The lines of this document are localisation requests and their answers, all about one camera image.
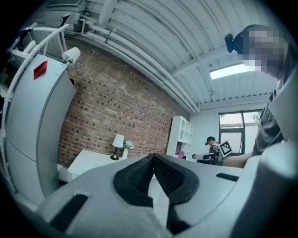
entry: white cabinet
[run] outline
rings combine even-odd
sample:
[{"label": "white cabinet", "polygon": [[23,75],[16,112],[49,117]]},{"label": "white cabinet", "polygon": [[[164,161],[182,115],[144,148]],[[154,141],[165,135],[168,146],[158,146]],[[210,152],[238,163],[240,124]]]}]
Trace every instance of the white cabinet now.
[{"label": "white cabinet", "polygon": [[[33,80],[44,61],[46,72]],[[59,135],[75,92],[66,65],[39,54],[14,91],[5,127],[8,167],[16,190],[36,204],[58,188]]]},{"label": "white cabinet", "polygon": [[184,117],[173,117],[171,133],[167,148],[167,155],[174,156],[177,143],[181,142],[181,151],[184,151],[187,159],[190,158],[190,147],[193,138],[194,127]]}]

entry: black camera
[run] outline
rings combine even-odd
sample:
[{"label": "black camera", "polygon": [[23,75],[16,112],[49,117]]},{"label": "black camera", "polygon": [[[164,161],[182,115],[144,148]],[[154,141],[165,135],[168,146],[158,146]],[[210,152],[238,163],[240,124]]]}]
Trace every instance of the black camera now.
[{"label": "black camera", "polygon": [[224,40],[228,52],[232,53],[234,50],[236,50],[238,54],[243,54],[243,32],[239,33],[235,39],[231,33],[227,34]]}]

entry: white pipe rail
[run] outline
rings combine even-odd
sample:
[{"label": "white pipe rail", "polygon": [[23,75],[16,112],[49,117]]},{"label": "white pipe rail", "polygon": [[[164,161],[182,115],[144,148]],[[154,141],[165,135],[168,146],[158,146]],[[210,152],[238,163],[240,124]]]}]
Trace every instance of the white pipe rail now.
[{"label": "white pipe rail", "polygon": [[[173,92],[175,92],[176,94],[180,95],[180,93],[174,88],[174,86],[168,81],[166,80],[155,68],[153,68],[151,65],[149,65],[146,61],[144,61],[143,59],[141,59],[140,57],[138,57],[136,54],[132,53],[130,50],[122,47],[121,45],[118,45],[117,43],[111,41],[111,40],[107,40],[106,44],[120,50],[121,52],[125,53],[126,55],[128,55],[129,57],[135,59],[137,62],[139,62],[141,65],[143,65],[145,68],[147,68],[152,74],[154,74],[157,78],[163,79],[163,81],[161,82],[162,85],[167,86],[168,89],[172,90]],[[195,111],[192,109],[192,107],[190,106],[189,103],[186,104],[187,107],[190,109],[190,111],[192,113],[194,113]]]},{"label": "white pipe rail", "polygon": [[91,18],[91,17],[88,17],[88,16],[86,16],[86,15],[84,15],[84,14],[81,14],[81,17],[84,18],[84,19],[86,19],[86,20],[89,20],[89,21],[94,22],[94,24],[97,24],[97,20],[95,20],[95,19],[93,19],[93,18]]},{"label": "white pipe rail", "polygon": [[190,113],[194,113],[194,110],[191,110],[191,107],[189,104],[187,104],[187,102],[182,101],[180,98],[178,98],[173,92],[177,92],[176,89],[171,85],[171,84],[166,84],[165,82],[167,82],[166,80],[164,80],[165,82],[160,81],[155,75],[153,75],[153,73],[151,71],[149,71],[145,66],[142,66],[140,64],[140,62],[142,61],[141,58],[139,58],[138,56],[135,55],[134,57],[130,57],[126,54],[124,54],[124,52],[122,52],[121,50],[118,50],[117,48],[114,48],[111,45],[106,44],[106,38],[99,36],[97,34],[91,33],[91,32],[87,32],[87,34],[83,34],[82,36],[88,37],[100,44],[102,44],[103,46],[111,49],[113,52],[117,53],[118,55],[121,55],[123,57],[125,57],[126,59],[128,59],[130,62],[132,62],[132,64],[136,65],[137,67],[139,67],[140,69],[142,69],[144,72],[146,72],[148,75],[150,75],[151,78],[153,78],[160,87],[164,88],[164,90],[171,96],[173,97],[178,103],[180,103],[181,105],[183,105],[187,111],[189,111]]},{"label": "white pipe rail", "polygon": [[[85,19],[88,19],[88,20],[90,19],[90,17],[84,16],[84,15],[82,15],[82,17]],[[197,107],[197,105],[194,103],[194,101],[191,99],[191,97],[185,92],[185,90],[180,86],[180,84],[173,78],[173,76],[162,65],[160,65],[154,58],[152,58],[150,55],[148,55],[144,50],[142,50],[141,48],[139,48],[132,42],[128,41],[127,39],[123,38],[122,36],[112,32],[110,30],[103,29],[99,26],[95,26],[93,24],[93,21],[91,21],[91,22],[86,21],[86,24],[89,25],[89,27],[91,29],[99,31],[99,32],[103,33],[104,35],[107,35],[109,38],[113,38],[113,39],[125,44],[126,46],[128,46],[129,48],[134,50],[135,52],[139,53],[145,59],[147,59],[152,65],[154,65],[158,70],[160,70],[172,82],[172,84],[181,92],[181,94],[184,96],[184,98],[187,99],[188,102],[191,104],[191,108],[195,112],[199,112],[199,108]]]}]

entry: brick wall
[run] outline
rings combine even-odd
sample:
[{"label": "brick wall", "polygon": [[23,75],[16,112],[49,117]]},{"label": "brick wall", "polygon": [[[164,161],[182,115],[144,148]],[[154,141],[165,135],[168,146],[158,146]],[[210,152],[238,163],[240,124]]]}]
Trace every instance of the brick wall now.
[{"label": "brick wall", "polygon": [[59,164],[69,167],[82,149],[111,154],[117,133],[135,145],[129,157],[165,153],[172,117],[189,120],[189,113],[114,55],[73,38],[67,46],[81,56],[68,71],[77,93],[63,124]]}]

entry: pink object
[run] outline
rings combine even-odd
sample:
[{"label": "pink object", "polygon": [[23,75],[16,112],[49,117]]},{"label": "pink object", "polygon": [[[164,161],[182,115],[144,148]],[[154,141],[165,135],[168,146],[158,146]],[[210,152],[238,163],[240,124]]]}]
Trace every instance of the pink object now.
[{"label": "pink object", "polygon": [[184,151],[179,151],[178,158],[183,159],[183,156],[184,156]]}]

